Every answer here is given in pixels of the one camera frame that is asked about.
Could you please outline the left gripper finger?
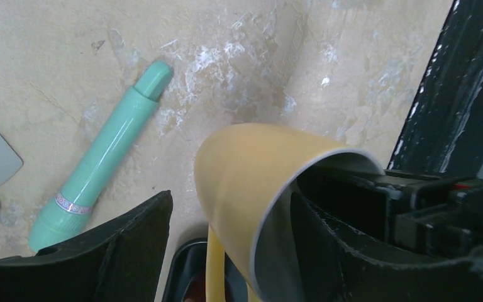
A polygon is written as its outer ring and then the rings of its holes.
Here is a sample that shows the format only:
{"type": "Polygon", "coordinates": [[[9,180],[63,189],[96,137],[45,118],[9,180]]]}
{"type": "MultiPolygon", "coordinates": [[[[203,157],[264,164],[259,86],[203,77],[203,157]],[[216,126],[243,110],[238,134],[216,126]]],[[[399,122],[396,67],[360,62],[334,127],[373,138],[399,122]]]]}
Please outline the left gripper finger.
{"type": "Polygon", "coordinates": [[[0,259],[0,301],[153,301],[172,210],[162,191],[32,257],[0,259]]]}

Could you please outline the yellow mug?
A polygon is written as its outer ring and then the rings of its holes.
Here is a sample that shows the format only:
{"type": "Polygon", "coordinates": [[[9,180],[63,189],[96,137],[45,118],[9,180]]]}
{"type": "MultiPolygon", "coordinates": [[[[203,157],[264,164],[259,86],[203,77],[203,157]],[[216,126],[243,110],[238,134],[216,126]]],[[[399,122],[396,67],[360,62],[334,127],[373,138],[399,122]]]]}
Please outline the yellow mug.
{"type": "Polygon", "coordinates": [[[225,260],[249,301],[305,301],[291,223],[292,185],[315,164],[381,175],[368,152],[263,123],[230,125],[201,144],[194,182],[208,221],[206,300],[225,300],[225,260]]]}

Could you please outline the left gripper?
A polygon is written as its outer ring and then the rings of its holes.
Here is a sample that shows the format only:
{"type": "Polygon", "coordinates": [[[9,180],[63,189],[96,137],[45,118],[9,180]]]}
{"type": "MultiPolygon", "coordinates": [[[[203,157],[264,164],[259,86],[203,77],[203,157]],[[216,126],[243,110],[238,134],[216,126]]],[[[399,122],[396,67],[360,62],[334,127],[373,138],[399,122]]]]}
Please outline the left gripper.
{"type": "Polygon", "coordinates": [[[314,166],[297,185],[308,301],[483,301],[483,179],[314,166]]]}

